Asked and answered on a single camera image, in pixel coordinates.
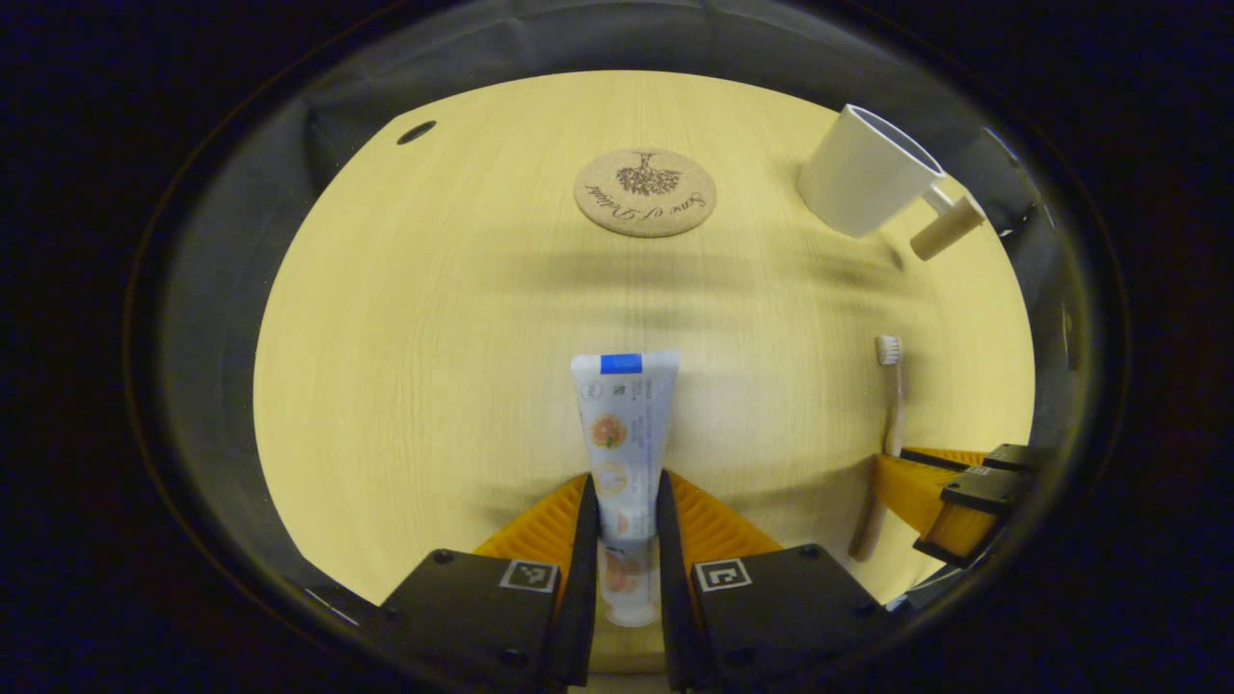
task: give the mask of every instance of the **cork coaster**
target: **cork coaster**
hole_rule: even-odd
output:
[[[694,159],[664,149],[618,149],[592,161],[574,182],[587,219],[627,236],[673,236],[716,209],[716,182]]]

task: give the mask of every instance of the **black background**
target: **black background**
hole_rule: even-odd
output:
[[[853,5],[839,4],[859,12]],[[1133,378],[1111,468],[1035,558],[969,610],[917,688],[1220,690],[1228,533],[1230,10],[1219,2],[865,7],[1038,123],[1104,215]],[[23,689],[394,687],[255,608],[185,541],[123,405],[122,295],[143,225],[193,147],[376,0],[5,10],[5,277],[12,368],[7,600]],[[903,685],[909,669],[884,672]]]

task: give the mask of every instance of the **mug handle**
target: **mug handle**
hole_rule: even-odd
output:
[[[937,184],[933,184],[923,198],[938,212],[938,219],[908,242],[913,253],[917,253],[917,257],[923,261],[938,256],[948,246],[986,221],[986,212],[971,195],[965,195],[959,201],[953,203],[945,193],[938,189]]]

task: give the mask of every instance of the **tree illustration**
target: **tree illustration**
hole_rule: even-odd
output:
[[[671,193],[677,186],[681,172],[653,169],[650,162],[652,157],[655,156],[654,152],[639,152],[638,156],[643,158],[643,163],[638,168],[624,167],[617,169],[617,182],[621,183],[621,186],[627,193],[636,195],[664,195],[665,193]]]

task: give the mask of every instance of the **wooden table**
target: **wooden table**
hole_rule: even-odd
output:
[[[869,561],[845,554],[885,425],[874,337],[905,345],[908,445],[992,448],[1028,438],[1028,317],[988,225],[923,263],[922,201],[863,240],[806,209],[796,172],[835,117],[592,72],[395,119],[313,206],[262,325],[257,441],[301,552],[383,601],[429,550],[476,547],[586,470],[573,354],[677,349],[669,468],[786,546],[822,543],[880,600],[935,571],[893,517]],[[590,222],[574,178],[624,147],[701,163],[713,215],[658,240]],[[597,630],[597,672],[663,667],[658,624]]]

